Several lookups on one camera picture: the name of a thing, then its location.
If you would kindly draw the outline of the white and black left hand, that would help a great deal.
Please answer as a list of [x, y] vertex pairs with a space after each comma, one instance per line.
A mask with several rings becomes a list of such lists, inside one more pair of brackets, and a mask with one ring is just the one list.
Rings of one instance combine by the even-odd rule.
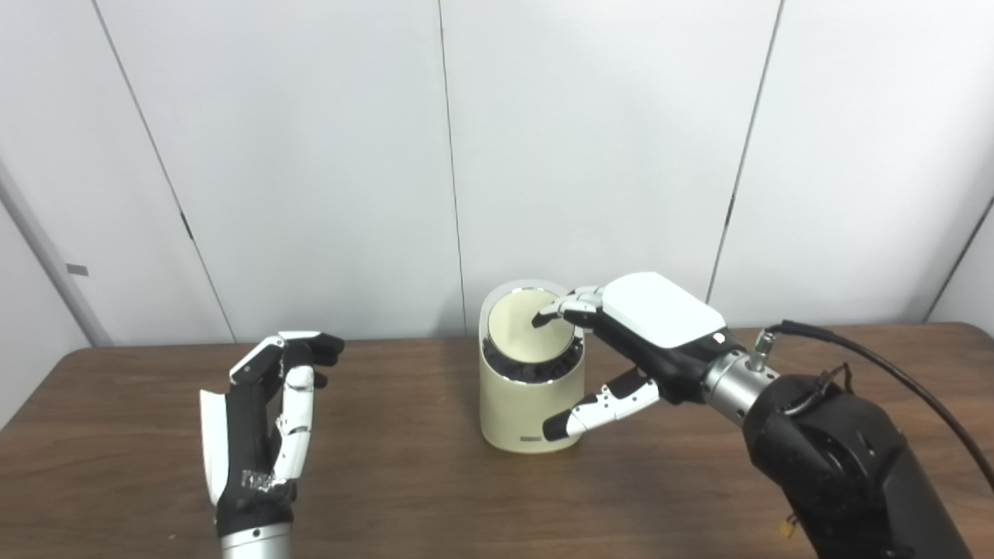
[[221, 543], [287, 533], [311, 442], [314, 394], [345, 343], [323, 332], [278, 332], [228, 372], [224, 394], [200, 393], [203, 469]]

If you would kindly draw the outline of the white and black right hand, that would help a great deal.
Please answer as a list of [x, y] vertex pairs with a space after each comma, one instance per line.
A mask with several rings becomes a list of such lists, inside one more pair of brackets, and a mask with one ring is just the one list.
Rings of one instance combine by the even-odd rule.
[[660, 273], [632, 273], [603, 286], [584, 286], [540, 308], [535, 328], [562, 319], [606, 343], [631, 370], [544, 420], [549, 442], [578, 436], [661, 400], [705, 401], [705, 379], [725, 357], [741, 357], [720, 312]]

